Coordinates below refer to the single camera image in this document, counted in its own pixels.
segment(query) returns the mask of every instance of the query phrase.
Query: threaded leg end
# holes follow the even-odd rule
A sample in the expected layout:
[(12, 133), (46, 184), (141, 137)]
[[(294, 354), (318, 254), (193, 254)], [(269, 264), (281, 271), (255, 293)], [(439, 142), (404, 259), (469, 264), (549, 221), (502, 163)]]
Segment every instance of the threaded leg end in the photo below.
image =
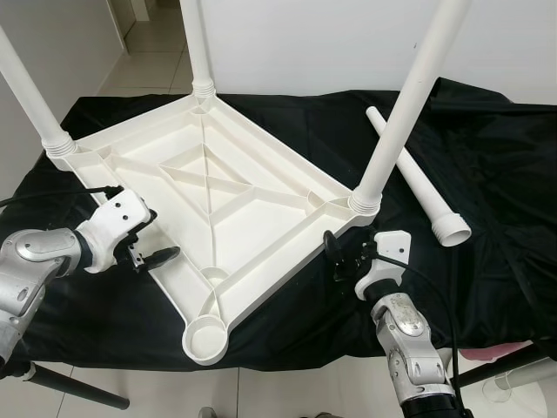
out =
[(442, 246), (457, 246), (472, 235), (470, 226), (458, 213), (448, 213), (436, 219), (432, 223), (432, 231)]
[(59, 138), (42, 141), (46, 155), (49, 158), (63, 158), (77, 150), (77, 144), (71, 139), (68, 132)]
[(191, 86), (193, 87), (193, 95), (196, 98), (210, 98), (214, 96), (216, 92), (215, 84), (212, 80), (209, 83), (196, 83), (195, 80), (193, 80)]
[(365, 216), (375, 216), (381, 208), (381, 201), (370, 205), (368, 202), (358, 199), (358, 195), (354, 192), (348, 198), (348, 206), (356, 213), (361, 213)]

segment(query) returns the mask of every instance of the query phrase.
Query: white plastic tube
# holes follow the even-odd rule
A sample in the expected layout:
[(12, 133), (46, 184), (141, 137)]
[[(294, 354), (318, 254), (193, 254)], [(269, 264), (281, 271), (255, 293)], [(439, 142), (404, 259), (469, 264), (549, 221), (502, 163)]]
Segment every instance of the white plastic tube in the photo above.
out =
[[(366, 115), (372, 122), (375, 131), (382, 137), (387, 123), (377, 108), (369, 107)], [(404, 147), (397, 159), (397, 167), (431, 220), (433, 233), (442, 246), (457, 246), (470, 238), (472, 234), (470, 226), (458, 213), (451, 210)]]
[[(77, 149), (75, 142), (71, 140), (68, 132), (60, 127), (2, 27), (0, 27), (0, 72), (35, 126), (48, 157), (56, 164), (56, 159), (75, 152)], [(65, 169), (63, 161), (60, 161), (60, 164), (61, 166), (57, 165), (57, 167)]]
[(471, 1), (441, 0), (400, 91), (385, 133), (375, 148), (359, 186), (349, 199), (350, 207), (355, 212), (372, 216), (379, 212), (386, 181), (440, 74), (445, 56), (459, 32)]
[(557, 375), (557, 363), (551, 359), (536, 361), (523, 367), (516, 368), (510, 373), (495, 378), (495, 384), (502, 390), (518, 388), (520, 386), (543, 381)]
[(196, 98), (209, 98), (215, 94), (215, 85), (209, 71), (209, 59), (199, 10), (200, 1), (180, 0), (180, 7), (193, 72), (193, 82), (191, 83), (193, 94)]

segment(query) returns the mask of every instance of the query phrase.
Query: doorway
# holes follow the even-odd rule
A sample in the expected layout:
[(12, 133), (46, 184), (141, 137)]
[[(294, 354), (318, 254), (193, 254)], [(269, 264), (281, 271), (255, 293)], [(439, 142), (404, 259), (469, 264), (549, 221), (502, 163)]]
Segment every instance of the doorway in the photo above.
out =
[[(128, 53), (120, 58), (99, 94), (191, 93), (193, 75), (179, 0), (110, 2)], [(138, 2), (145, 7), (144, 14)]]

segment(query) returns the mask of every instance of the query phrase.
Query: black metal pole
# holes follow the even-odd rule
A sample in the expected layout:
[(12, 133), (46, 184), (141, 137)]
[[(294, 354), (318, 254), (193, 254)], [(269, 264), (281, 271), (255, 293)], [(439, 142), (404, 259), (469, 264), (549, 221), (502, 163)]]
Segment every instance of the black metal pole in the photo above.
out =
[(76, 381), (68, 376), (59, 374), (38, 365), (35, 365), (35, 373), (27, 381), (36, 383), (37, 385), (45, 386), (47, 388), (59, 390), (66, 394), (73, 394), (74, 396), (102, 403), (109, 407), (118, 409), (127, 409), (130, 406), (130, 401), (121, 396), (105, 392), (102, 389), (95, 388), (81, 381)]
[(534, 344), (528, 347), (521, 348), (514, 353), (507, 354), (497, 361), (473, 368), (472, 370), (459, 375), (460, 387), (472, 385), (478, 381), (484, 381), (490, 377), (498, 374), (515, 370), (518, 367), (526, 366), (526, 364), (533, 363), (547, 358), (547, 354), (541, 352)]

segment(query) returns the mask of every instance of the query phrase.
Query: white wall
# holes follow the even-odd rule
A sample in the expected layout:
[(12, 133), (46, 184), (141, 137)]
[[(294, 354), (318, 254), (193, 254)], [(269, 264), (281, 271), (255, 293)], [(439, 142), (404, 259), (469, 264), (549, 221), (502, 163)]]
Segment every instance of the white wall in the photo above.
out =
[(138, 22), (148, 22), (149, 18), (149, 6), (145, 0), (128, 0), (131, 2), (131, 7), (135, 13), (135, 18)]
[[(0, 0), (0, 24), (58, 120), (94, 96), (122, 53), (105, 0)], [(0, 199), (41, 152), (40, 139), (0, 77)]]
[[(556, 0), (475, 0), (442, 76), (557, 103)], [(398, 90), (438, 0), (203, 0), (217, 90)]]

